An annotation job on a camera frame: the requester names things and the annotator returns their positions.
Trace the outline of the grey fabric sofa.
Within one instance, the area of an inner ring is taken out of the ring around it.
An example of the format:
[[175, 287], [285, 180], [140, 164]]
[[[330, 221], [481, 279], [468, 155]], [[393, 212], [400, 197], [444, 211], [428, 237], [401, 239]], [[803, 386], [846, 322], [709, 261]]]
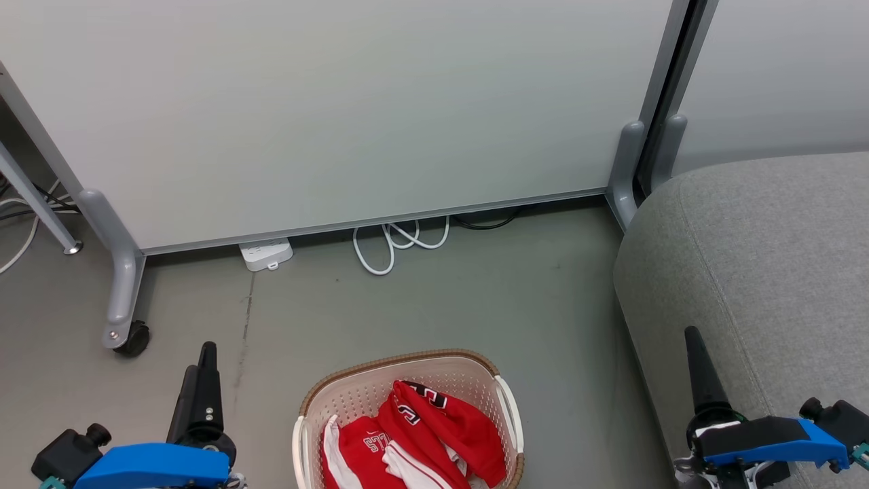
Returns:
[[612, 276], [669, 459], [689, 453], [687, 326], [751, 420], [810, 397], [869, 414], [869, 151], [676, 176], [640, 205]]

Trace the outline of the red jersey with white letters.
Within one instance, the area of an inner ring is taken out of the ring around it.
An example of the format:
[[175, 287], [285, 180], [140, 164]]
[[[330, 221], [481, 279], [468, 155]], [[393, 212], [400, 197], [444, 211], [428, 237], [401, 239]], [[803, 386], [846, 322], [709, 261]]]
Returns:
[[450, 489], [372, 417], [342, 425], [332, 415], [322, 430], [320, 461], [326, 489]]

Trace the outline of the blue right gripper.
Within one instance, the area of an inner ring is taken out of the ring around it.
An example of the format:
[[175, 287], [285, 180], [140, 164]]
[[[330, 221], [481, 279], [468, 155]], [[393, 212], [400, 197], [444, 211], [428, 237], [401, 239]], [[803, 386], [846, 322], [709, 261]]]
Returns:
[[741, 422], [714, 368], [701, 332], [684, 330], [693, 402], [692, 423], [720, 423], [692, 434], [691, 455], [677, 458], [677, 480], [699, 480], [709, 489], [760, 489], [761, 471], [776, 463], [849, 469], [844, 443], [804, 418], [766, 416]]

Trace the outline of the grey metal table leg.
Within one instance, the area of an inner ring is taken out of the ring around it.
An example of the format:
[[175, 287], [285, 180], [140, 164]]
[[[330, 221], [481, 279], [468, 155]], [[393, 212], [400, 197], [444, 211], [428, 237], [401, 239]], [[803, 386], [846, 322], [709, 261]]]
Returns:
[[62, 245], [65, 255], [74, 255], [78, 251], [81, 251], [81, 248], [83, 248], [81, 241], [75, 240], [68, 229], [61, 223], [55, 211], [43, 199], [43, 195], [37, 191], [37, 188], [35, 188], [31, 180], [19, 167], [2, 142], [0, 142], [0, 173], [3, 173], [3, 176], [10, 181], [12, 187], [24, 198], [24, 201], [31, 210], [35, 212], [35, 216]]

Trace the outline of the beige perforated laundry basket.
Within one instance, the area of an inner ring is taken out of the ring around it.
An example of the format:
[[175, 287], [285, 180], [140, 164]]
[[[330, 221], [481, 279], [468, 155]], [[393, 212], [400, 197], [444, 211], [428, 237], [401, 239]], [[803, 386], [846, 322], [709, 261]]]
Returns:
[[502, 438], [506, 479], [494, 489], [519, 489], [525, 455], [523, 426], [513, 392], [485, 356], [465, 349], [427, 350], [352, 366], [320, 380], [302, 401], [293, 427], [298, 489], [326, 489], [319, 451], [327, 421], [350, 423], [376, 415], [395, 380], [410, 380], [468, 402], [486, 414]]

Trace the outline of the red jersey with black numbers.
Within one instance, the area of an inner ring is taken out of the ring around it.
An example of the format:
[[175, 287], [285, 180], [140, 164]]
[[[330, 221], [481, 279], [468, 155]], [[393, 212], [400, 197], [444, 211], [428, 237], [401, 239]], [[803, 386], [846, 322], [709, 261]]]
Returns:
[[508, 479], [496, 424], [468, 402], [397, 380], [377, 421], [389, 439], [382, 461], [407, 489], [496, 489]]

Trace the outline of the grey partition leg with caster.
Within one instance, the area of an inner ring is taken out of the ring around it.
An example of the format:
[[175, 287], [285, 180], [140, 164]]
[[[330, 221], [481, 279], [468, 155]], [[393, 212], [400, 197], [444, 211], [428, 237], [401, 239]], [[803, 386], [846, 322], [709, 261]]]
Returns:
[[146, 257], [102, 192], [83, 189], [75, 201], [111, 254], [113, 264], [103, 346], [128, 354], [134, 350], [134, 332], [140, 329], [134, 326], [133, 314]]

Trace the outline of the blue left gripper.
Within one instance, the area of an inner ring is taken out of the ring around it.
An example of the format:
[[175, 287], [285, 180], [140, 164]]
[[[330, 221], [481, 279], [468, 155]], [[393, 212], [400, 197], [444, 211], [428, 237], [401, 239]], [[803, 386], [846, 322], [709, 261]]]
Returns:
[[187, 366], [170, 422], [167, 443], [134, 443], [102, 453], [111, 440], [103, 430], [75, 434], [73, 445], [97, 458], [75, 480], [73, 489], [229, 489], [237, 449], [221, 434], [214, 441], [177, 443], [193, 425], [224, 430], [217, 345], [204, 342], [198, 365]]

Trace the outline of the white power strip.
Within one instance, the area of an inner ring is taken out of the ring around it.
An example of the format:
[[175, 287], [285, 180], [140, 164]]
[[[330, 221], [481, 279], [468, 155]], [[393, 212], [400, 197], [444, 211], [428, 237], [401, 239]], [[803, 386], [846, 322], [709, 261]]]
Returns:
[[238, 245], [243, 262], [251, 272], [277, 270], [284, 262], [291, 260], [294, 250], [286, 236]]

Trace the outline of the black caster wheel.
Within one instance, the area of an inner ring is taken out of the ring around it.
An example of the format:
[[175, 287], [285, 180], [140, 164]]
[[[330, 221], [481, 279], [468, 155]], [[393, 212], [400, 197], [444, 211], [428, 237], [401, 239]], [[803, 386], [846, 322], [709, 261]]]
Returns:
[[150, 330], [143, 320], [134, 320], [130, 323], [127, 340], [114, 349], [115, 354], [122, 358], [133, 359], [139, 357], [150, 342]]

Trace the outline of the large white partition panel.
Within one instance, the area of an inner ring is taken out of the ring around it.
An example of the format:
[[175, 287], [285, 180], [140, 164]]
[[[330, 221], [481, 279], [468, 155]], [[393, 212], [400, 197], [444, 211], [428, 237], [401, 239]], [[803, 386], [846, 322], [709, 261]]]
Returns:
[[601, 192], [673, 0], [0, 0], [0, 70], [140, 249]]

